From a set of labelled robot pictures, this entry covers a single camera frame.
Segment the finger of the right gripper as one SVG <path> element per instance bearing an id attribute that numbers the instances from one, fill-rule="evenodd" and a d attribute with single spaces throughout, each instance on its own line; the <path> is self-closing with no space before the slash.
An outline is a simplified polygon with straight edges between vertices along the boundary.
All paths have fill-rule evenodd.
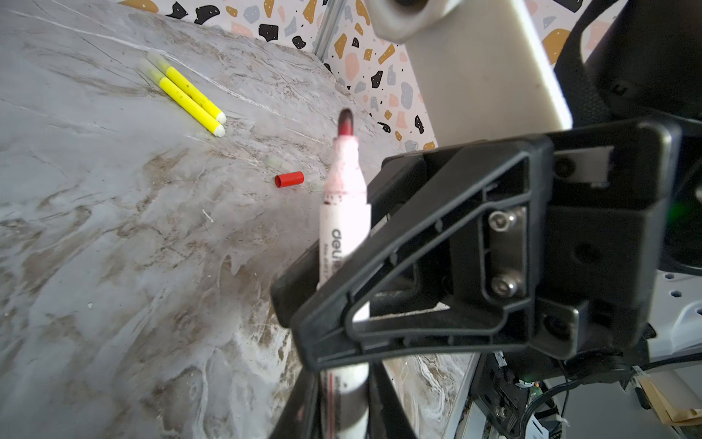
<path id="1" fill-rule="evenodd" d="M 375 234 L 325 285 L 318 243 L 272 285 L 305 369 L 525 349 L 553 152 L 528 135 L 385 159 L 369 185 Z"/>

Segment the red white pen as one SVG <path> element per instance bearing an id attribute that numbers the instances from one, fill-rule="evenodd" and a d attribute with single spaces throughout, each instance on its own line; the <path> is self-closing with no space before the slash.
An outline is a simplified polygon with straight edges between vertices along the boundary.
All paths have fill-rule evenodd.
<path id="1" fill-rule="evenodd" d="M 320 208 L 319 282 L 322 287 L 365 241 L 371 228 L 367 185 L 359 165 L 353 113 L 341 111 L 334 157 Z M 320 374 L 323 438 L 365 438 L 369 425 L 369 364 L 329 369 Z"/>

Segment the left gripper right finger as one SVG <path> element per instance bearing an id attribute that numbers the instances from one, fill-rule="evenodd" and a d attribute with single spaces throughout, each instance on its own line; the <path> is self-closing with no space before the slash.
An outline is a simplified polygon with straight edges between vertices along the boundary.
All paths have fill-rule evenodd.
<path id="1" fill-rule="evenodd" d="M 371 439 L 416 439 L 398 393 L 382 362 L 369 364 L 369 433 Z"/>

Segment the yellow highlighter pen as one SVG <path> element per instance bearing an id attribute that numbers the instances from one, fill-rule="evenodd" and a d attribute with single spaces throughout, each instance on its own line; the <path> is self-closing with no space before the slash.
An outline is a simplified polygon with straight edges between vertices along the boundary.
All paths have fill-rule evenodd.
<path id="1" fill-rule="evenodd" d="M 215 137 L 223 137 L 226 134 L 224 126 L 212 117 L 206 110 L 193 101 L 184 91 L 175 85 L 147 59 L 142 59 L 138 63 L 138 69 L 144 73 L 156 86 L 166 95 L 183 108 L 191 117 L 198 121 Z"/>
<path id="2" fill-rule="evenodd" d="M 197 87 L 190 82 L 180 71 L 178 71 L 169 61 L 155 51 L 150 51 L 146 58 L 155 65 L 166 78 L 171 80 L 181 91 L 186 93 L 196 104 L 205 110 L 210 116 L 215 118 L 220 124 L 225 124 L 227 117 L 214 102 L 212 102 L 204 93 L 201 93 Z"/>

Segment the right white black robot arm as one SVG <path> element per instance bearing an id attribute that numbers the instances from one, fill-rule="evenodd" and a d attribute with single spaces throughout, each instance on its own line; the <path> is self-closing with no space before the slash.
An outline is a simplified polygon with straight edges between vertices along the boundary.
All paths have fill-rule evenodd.
<path id="1" fill-rule="evenodd" d="M 550 60 L 521 1 L 372 1 L 439 147 L 385 159 L 369 235 L 273 285 L 305 369 L 504 351 L 586 382 L 701 354 L 701 5 L 576 2 Z"/>

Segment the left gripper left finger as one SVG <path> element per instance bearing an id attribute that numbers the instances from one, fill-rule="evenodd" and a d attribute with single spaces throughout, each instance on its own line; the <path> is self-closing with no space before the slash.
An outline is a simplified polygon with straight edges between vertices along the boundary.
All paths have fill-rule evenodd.
<path id="1" fill-rule="evenodd" d="M 270 439 L 320 439 L 320 378 L 302 369 Z"/>

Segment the red pen cap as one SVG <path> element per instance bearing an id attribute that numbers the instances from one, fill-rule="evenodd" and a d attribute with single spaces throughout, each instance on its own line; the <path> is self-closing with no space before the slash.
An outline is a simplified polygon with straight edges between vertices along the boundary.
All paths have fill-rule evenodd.
<path id="1" fill-rule="evenodd" d="M 298 186 L 305 182 L 305 174 L 301 171 L 277 175 L 274 184 L 277 188 Z"/>

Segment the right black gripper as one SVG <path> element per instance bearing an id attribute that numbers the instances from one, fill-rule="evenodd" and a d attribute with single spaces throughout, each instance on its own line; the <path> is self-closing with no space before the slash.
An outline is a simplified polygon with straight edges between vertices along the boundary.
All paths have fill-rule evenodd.
<path id="1" fill-rule="evenodd" d="M 701 5 L 629 1 L 584 57 L 609 7 L 586 8 L 555 66 L 573 128 L 552 135 L 532 344 L 569 359 L 652 330 L 668 359 L 701 347 Z"/>

